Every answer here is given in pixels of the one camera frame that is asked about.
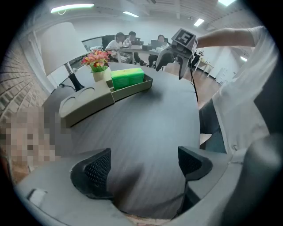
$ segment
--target white lampshade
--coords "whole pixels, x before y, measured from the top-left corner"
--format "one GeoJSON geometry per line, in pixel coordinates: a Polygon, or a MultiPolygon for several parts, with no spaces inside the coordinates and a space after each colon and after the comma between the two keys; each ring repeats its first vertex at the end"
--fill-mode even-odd
{"type": "Polygon", "coordinates": [[[87,53],[72,23],[50,27],[41,38],[41,53],[46,75],[87,53]]]}

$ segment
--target ceiling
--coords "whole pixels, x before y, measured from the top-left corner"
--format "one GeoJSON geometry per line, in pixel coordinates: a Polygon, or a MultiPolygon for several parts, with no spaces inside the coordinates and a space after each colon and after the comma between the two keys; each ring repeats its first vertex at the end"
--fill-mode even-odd
{"type": "MultiPolygon", "coordinates": [[[[236,0],[229,6],[224,6],[218,0],[45,0],[39,5],[23,26],[23,31],[34,27],[38,21],[62,20],[82,18],[87,16],[115,17],[124,20],[133,20],[131,16],[124,15],[129,11],[139,15],[139,19],[161,16],[175,18],[176,20],[194,23],[198,18],[204,19],[199,26],[207,32],[224,27],[249,28],[261,25],[261,22],[240,1],[236,0]],[[54,7],[94,3],[95,7],[87,10],[69,11],[63,16],[50,14],[54,7]]],[[[250,48],[240,48],[247,56],[250,48]]]]}

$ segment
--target white vase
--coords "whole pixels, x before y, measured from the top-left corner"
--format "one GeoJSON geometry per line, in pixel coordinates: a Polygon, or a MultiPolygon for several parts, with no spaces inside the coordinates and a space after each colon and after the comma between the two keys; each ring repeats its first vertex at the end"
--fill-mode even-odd
{"type": "Polygon", "coordinates": [[[111,80],[111,70],[109,67],[103,72],[93,72],[92,74],[96,82],[103,80],[103,79],[105,81],[111,80]]]}

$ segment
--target gray table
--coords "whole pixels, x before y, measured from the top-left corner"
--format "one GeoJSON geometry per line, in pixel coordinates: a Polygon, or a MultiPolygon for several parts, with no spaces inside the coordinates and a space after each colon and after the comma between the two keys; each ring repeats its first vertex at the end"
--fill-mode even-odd
{"type": "MultiPolygon", "coordinates": [[[[111,70],[136,68],[110,63],[111,70]]],[[[71,128],[73,149],[63,156],[111,148],[112,170],[107,189],[116,207],[150,218],[172,218],[181,199],[158,205],[184,191],[184,176],[178,165],[178,146],[199,147],[199,113],[191,83],[175,75],[141,67],[153,78],[152,88],[116,102],[71,128]]],[[[77,76],[85,86],[92,75],[77,76]]],[[[73,92],[57,88],[44,104],[50,113],[73,92]]]]}
{"type": "Polygon", "coordinates": [[[133,58],[134,58],[134,53],[147,53],[147,54],[152,54],[152,55],[155,55],[155,56],[159,56],[160,52],[156,51],[156,50],[149,50],[149,51],[146,51],[146,50],[142,50],[142,49],[118,49],[117,51],[117,56],[118,56],[118,62],[121,63],[121,55],[120,53],[121,52],[131,52],[132,55],[133,55],[133,58]]]}

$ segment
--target ceiling light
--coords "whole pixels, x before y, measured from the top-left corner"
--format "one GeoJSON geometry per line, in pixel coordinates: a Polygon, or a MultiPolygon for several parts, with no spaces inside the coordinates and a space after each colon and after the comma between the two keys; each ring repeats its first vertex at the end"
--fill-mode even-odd
{"type": "Polygon", "coordinates": [[[133,16],[133,17],[138,17],[137,15],[135,15],[134,13],[131,13],[131,12],[125,11],[123,13],[128,14],[128,15],[133,16]]]}
{"type": "Polygon", "coordinates": [[[200,24],[202,24],[204,22],[203,19],[198,19],[196,22],[195,22],[195,26],[199,26],[200,24]]]}
{"type": "Polygon", "coordinates": [[[93,6],[94,6],[94,4],[64,5],[64,6],[60,6],[60,7],[53,8],[53,9],[51,10],[51,13],[58,12],[58,11],[61,11],[61,10],[67,10],[67,9],[91,8],[91,7],[93,7],[93,6]]]}
{"type": "Polygon", "coordinates": [[[234,1],[236,0],[218,0],[218,2],[222,3],[225,6],[229,6],[234,1]]]}
{"type": "Polygon", "coordinates": [[[244,58],[244,57],[242,57],[242,56],[241,56],[241,59],[242,59],[243,61],[247,61],[247,60],[248,60],[248,59],[246,59],[246,58],[244,58]]]}

